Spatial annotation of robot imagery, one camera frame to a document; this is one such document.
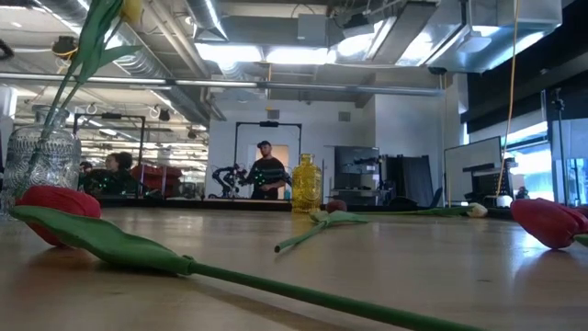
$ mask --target tulip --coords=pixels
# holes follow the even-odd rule
[[[552,201],[516,200],[511,212],[515,221],[549,248],[568,247],[575,235],[588,233],[588,219],[584,215]]]

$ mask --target glass vase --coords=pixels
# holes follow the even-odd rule
[[[292,171],[292,212],[310,213],[321,208],[321,169],[313,158],[312,154],[303,154],[300,165]]]
[[[69,112],[56,109],[49,139],[40,143],[48,106],[33,106],[35,123],[12,132],[8,140],[4,183],[0,200],[2,213],[15,205],[28,188],[38,185],[77,189],[82,145],[64,128]],[[39,158],[29,173],[33,151],[39,148]]]

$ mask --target yellow cable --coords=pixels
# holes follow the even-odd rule
[[[447,73],[443,74],[443,89],[445,90],[445,113],[443,114],[443,126],[445,127],[447,123]],[[449,208],[451,208],[451,177],[449,176],[447,169],[445,169],[445,174],[445,181],[447,182],[447,203]]]
[[[516,10],[514,12],[514,35],[513,35],[513,65],[511,68],[511,96],[508,105],[508,120],[506,121],[506,134],[504,135],[503,162],[500,167],[498,176],[498,187],[496,188],[496,198],[500,196],[500,190],[503,185],[504,163],[506,157],[506,146],[508,145],[508,134],[511,131],[511,120],[513,119],[513,107],[515,104],[515,69],[516,69],[516,38],[518,35],[518,16],[521,9],[521,0],[516,0]]]

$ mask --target table surface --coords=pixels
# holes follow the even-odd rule
[[[491,330],[588,329],[588,249],[548,251],[516,223],[378,216],[327,229],[286,212],[108,209],[123,230],[256,276]],[[43,331],[390,330],[201,276],[112,268],[0,225],[0,328]]]

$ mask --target man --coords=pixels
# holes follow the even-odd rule
[[[261,158],[251,167],[249,183],[254,183],[254,193],[251,199],[277,200],[277,189],[286,185],[284,165],[272,156],[272,144],[262,141],[257,144]]]

